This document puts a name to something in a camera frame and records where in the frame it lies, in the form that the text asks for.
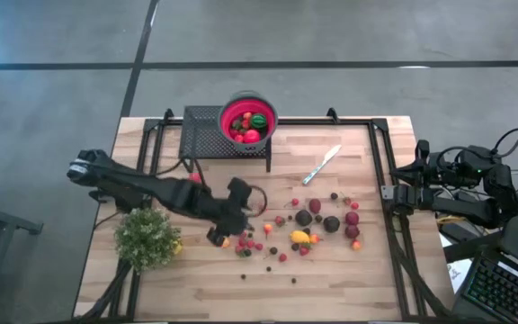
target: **wooden table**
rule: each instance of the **wooden table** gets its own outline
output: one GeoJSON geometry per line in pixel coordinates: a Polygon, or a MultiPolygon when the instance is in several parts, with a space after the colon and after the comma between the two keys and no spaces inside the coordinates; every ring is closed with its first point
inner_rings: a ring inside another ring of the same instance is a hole
{"type": "MultiPolygon", "coordinates": [[[[121,120],[112,157],[135,167],[143,128],[143,118],[121,120]]],[[[388,117],[391,140],[398,166],[413,161],[415,136],[409,117],[388,117]]],[[[165,128],[159,169],[177,160],[180,127],[165,128]]],[[[382,165],[388,174],[382,139],[379,137],[382,165]]],[[[147,152],[152,152],[153,140],[147,152]]],[[[299,208],[288,204],[299,198],[304,208],[310,198],[322,202],[323,216],[344,218],[347,208],[329,198],[343,193],[358,202],[361,217],[362,249],[353,251],[344,237],[344,224],[335,234],[326,234],[321,224],[311,230],[324,241],[307,256],[290,249],[289,233],[300,229],[295,222],[275,229],[268,240],[259,230],[256,241],[277,247],[289,259],[280,263],[268,252],[255,251],[240,258],[231,248],[213,247],[205,238],[210,224],[172,215],[182,229],[184,250],[167,267],[141,276],[136,320],[399,320],[396,289],[389,247],[380,206],[377,180],[371,155],[369,134],[358,126],[280,126],[272,138],[272,172],[265,173],[264,160],[202,160],[201,166],[215,196],[228,194],[232,176],[261,186],[269,196],[268,211],[252,223],[258,229],[275,216],[287,218],[299,208]],[[315,176],[309,185],[301,180],[336,144],[343,147],[315,176]]],[[[186,177],[184,170],[170,176],[186,177]]],[[[114,206],[105,204],[97,221],[111,215],[114,206]]],[[[115,274],[113,229],[120,219],[105,222],[94,232],[75,315],[87,311],[115,274]]],[[[422,277],[435,294],[450,307],[453,292],[441,241],[433,215],[418,212],[410,217],[417,263],[422,277]]],[[[412,289],[406,279],[406,291],[414,308],[412,289]]],[[[124,310],[128,294],[123,292],[124,310]]]]}

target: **concrete floor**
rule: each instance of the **concrete floor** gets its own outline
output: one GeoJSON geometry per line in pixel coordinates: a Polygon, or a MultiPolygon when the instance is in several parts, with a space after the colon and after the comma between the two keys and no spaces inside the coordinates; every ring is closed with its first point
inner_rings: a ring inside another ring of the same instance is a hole
{"type": "MultiPolygon", "coordinates": [[[[132,62],[149,0],[0,0],[0,63],[132,62]]],[[[518,0],[190,0],[156,11],[145,61],[518,59],[518,0]]],[[[0,71],[0,210],[19,233],[0,322],[70,317],[96,203],[70,184],[79,149],[110,151],[129,70],[0,71]]],[[[130,115],[180,115],[254,89],[280,115],[411,115],[433,149],[518,127],[518,67],[143,71],[130,115]]],[[[506,162],[518,168],[518,150],[506,162]]]]}

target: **knife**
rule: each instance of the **knife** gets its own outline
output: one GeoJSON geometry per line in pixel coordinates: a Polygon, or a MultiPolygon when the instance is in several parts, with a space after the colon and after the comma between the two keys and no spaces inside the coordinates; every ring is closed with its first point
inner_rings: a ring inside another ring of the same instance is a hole
{"type": "Polygon", "coordinates": [[[323,167],[327,162],[329,162],[329,160],[335,155],[337,154],[337,152],[339,151],[339,149],[341,149],[341,145],[337,145],[335,146],[334,148],[331,148],[326,154],[325,154],[325,157],[323,158],[323,162],[321,162],[321,164],[315,169],[313,170],[313,172],[311,172],[310,175],[307,175],[307,177],[305,179],[303,179],[303,184],[306,185],[309,183],[309,181],[311,181],[311,179],[313,178],[313,176],[315,176],[317,174],[317,172],[319,172],[319,170],[321,169],[321,167],[323,167]]]}

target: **potted plant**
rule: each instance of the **potted plant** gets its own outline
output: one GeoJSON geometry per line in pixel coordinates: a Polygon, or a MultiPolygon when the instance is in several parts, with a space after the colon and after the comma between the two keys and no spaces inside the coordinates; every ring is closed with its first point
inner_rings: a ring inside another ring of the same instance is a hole
{"type": "Polygon", "coordinates": [[[181,230],[164,212],[134,209],[115,230],[116,250],[139,272],[168,264],[183,249],[181,230]]]}

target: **keyboard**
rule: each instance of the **keyboard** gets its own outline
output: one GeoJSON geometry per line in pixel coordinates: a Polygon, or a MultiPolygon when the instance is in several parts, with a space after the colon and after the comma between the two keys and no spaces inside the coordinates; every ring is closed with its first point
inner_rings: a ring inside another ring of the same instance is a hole
{"type": "Polygon", "coordinates": [[[518,322],[518,275],[481,258],[464,295],[507,321],[518,322]]]}

